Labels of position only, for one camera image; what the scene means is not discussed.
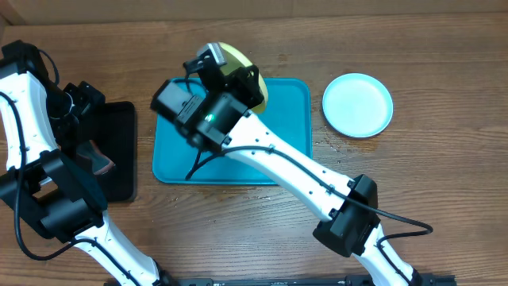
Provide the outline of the yellow-green plate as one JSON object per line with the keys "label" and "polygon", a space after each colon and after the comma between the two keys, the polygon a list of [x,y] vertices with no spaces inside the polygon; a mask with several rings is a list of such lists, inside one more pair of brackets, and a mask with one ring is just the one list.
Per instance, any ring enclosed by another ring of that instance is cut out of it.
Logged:
{"label": "yellow-green plate", "polygon": [[[253,65],[253,62],[245,56],[241,51],[234,48],[230,44],[226,44],[225,42],[219,42],[219,45],[221,47],[221,50],[223,52],[223,55],[225,56],[227,64],[221,67],[221,71],[225,75],[229,75],[231,72],[238,68],[247,68]],[[262,103],[254,106],[252,108],[252,111],[256,114],[262,114],[266,107],[268,102],[268,91],[267,91],[267,85],[264,81],[264,78],[261,74],[259,74],[258,78],[258,84],[260,87],[260,92],[262,96],[264,97]]]}

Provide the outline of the light blue plate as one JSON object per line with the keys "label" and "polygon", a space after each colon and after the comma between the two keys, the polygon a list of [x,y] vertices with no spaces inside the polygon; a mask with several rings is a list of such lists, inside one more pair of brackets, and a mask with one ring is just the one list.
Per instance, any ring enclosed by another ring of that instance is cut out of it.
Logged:
{"label": "light blue plate", "polygon": [[352,138],[369,138],[390,125],[394,102],[389,90],[376,78],[348,73],[327,86],[322,109],[326,121],[338,133]]}

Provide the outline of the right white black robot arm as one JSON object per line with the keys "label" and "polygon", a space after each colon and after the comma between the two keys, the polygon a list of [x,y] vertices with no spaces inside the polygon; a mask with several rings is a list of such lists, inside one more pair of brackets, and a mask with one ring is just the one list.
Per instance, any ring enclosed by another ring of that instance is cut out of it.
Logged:
{"label": "right white black robot arm", "polygon": [[262,123],[251,110],[264,100],[257,66],[228,75],[205,56],[184,64],[206,90],[201,97],[166,81],[151,108],[171,122],[189,145],[211,158],[229,157],[262,172],[306,205],[320,220],[314,237],[334,253],[354,256],[375,285],[420,285],[419,273],[394,251],[380,223],[376,183],[352,179],[299,152]]}

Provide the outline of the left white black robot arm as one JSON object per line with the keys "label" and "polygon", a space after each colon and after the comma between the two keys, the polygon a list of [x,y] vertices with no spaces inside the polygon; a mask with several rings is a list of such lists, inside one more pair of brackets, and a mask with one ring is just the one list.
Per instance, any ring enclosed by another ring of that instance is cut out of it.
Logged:
{"label": "left white black robot arm", "polygon": [[137,115],[87,82],[60,87],[51,57],[33,44],[2,47],[1,116],[7,141],[2,201],[63,250],[81,249],[116,285],[173,279],[115,225],[111,202],[137,194]]}

